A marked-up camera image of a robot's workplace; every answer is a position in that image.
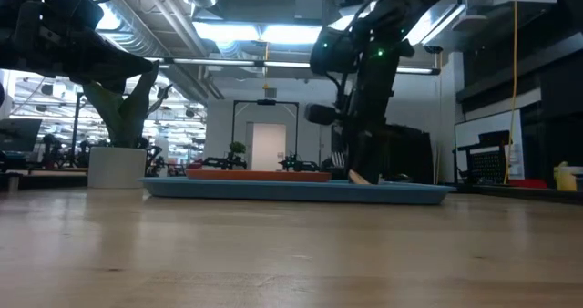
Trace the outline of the white plant pot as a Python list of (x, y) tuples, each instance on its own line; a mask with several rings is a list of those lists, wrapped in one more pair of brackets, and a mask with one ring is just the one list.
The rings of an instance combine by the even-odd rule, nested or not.
[(89, 153), (87, 185), (95, 189), (140, 189), (146, 159), (144, 149), (93, 147)]

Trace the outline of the distant black gantry frame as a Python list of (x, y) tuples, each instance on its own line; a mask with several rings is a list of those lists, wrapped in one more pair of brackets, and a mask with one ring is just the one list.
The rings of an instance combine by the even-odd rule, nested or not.
[(231, 109), (230, 140), (239, 141), (245, 146), (248, 122), (275, 123), (286, 126), (286, 150), (284, 158), (290, 153), (298, 153), (300, 104), (275, 99), (234, 100)]

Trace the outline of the black mesh cart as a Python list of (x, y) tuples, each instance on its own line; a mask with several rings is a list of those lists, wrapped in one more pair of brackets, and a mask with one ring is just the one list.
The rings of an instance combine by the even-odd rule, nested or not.
[[(506, 175), (506, 151), (510, 131), (499, 130), (478, 135), (478, 142), (453, 150), (455, 154), (455, 181), (464, 184), (502, 184)], [(466, 170), (457, 163), (457, 153), (465, 154)]]

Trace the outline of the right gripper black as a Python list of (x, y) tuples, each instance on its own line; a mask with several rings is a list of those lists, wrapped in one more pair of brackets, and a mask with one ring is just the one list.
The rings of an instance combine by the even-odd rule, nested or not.
[(387, 146), (386, 138), (372, 133), (385, 123), (385, 111), (393, 95), (399, 60), (398, 55), (363, 58), (343, 121), (343, 134), (354, 135), (347, 142), (347, 168), (357, 171), (366, 151), (366, 180), (371, 184), (379, 182)]

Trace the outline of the red object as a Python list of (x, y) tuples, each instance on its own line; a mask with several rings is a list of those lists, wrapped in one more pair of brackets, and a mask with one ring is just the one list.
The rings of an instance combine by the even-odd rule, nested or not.
[(528, 189), (546, 189), (547, 184), (544, 180), (538, 179), (524, 179), (524, 180), (509, 180), (508, 184), (513, 187), (528, 188)]

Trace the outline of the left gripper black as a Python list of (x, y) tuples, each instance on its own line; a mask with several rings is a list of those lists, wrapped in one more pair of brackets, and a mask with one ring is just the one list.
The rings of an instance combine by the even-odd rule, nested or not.
[[(37, 74), (65, 74), (62, 36), (46, 27), (47, 5), (25, 1), (0, 7), (0, 68)], [(97, 81), (105, 90), (124, 94), (127, 78), (148, 73), (153, 63), (112, 46), (100, 35), (74, 37), (67, 50), (67, 75)]]

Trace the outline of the blue plastic tray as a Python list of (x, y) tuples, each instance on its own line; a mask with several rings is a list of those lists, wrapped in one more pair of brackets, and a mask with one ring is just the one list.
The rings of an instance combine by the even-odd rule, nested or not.
[(153, 196), (183, 199), (271, 200), (296, 202), (439, 205), (455, 189), (443, 185), (382, 182), (357, 185), (345, 180), (287, 182), (142, 178)]

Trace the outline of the green leafy plant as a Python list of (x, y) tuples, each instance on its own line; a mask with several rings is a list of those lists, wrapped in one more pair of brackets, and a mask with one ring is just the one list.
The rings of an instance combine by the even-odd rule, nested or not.
[(122, 94), (110, 91), (95, 81), (83, 86), (85, 97), (107, 127), (113, 147), (141, 148), (145, 120), (160, 108), (172, 88), (171, 84), (162, 87), (158, 99), (150, 104), (149, 94), (158, 74), (159, 62), (156, 61), (149, 72), (140, 76), (132, 92), (125, 98)]

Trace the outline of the fork with orange handle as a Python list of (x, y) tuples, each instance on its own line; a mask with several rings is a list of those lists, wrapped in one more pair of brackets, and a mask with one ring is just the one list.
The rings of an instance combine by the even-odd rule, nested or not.
[(343, 180), (348, 180), (354, 184), (368, 185), (369, 181), (366, 180), (362, 175), (352, 169), (350, 166), (348, 158), (343, 152), (333, 151), (331, 155), (332, 159), (332, 174), (338, 176)]

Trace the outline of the orange plate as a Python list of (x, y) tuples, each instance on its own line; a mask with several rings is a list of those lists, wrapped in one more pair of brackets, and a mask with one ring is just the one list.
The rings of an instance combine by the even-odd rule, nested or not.
[(187, 169), (185, 174), (191, 180), (328, 182), (332, 179), (330, 173), (313, 171)]

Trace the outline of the yellow bottle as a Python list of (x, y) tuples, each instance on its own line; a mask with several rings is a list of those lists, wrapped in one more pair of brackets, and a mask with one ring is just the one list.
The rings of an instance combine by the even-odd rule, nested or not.
[(557, 189), (560, 191), (576, 191), (577, 183), (574, 176), (575, 173), (578, 173), (578, 167), (569, 166), (566, 161), (560, 162), (554, 168)]

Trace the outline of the white door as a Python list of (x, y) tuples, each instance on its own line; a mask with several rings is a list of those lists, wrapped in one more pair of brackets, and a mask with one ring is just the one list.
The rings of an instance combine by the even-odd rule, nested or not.
[(281, 170), (286, 150), (286, 126), (275, 123), (248, 122), (245, 135), (249, 169)]

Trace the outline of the small distant plant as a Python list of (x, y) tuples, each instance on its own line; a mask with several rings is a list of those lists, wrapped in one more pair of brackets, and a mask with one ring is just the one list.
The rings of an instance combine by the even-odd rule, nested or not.
[(246, 146), (239, 142), (233, 141), (229, 144), (229, 155), (228, 158), (231, 161), (242, 161), (244, 162), (244, 155), (246, 154)]

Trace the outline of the dark computer monitor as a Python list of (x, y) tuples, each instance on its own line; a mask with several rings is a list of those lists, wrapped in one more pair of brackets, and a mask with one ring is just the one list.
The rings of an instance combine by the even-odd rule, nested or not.
[(0, 150), (33, 151), (41, 123), (41, 119), (31, 118), (5, 118), (0, 120)]

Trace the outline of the bright ceiling light panel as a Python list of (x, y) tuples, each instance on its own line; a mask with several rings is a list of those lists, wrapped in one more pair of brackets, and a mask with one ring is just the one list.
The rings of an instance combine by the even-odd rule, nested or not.
[(212, 23), (193, 23), (200, 38), (215, 42), (256, 41), (260, 34), (255, 26)]
[(261, 33), (261, 40), (272, 44), (310, 45), (321, 32), (320, 26), (270, 25)]

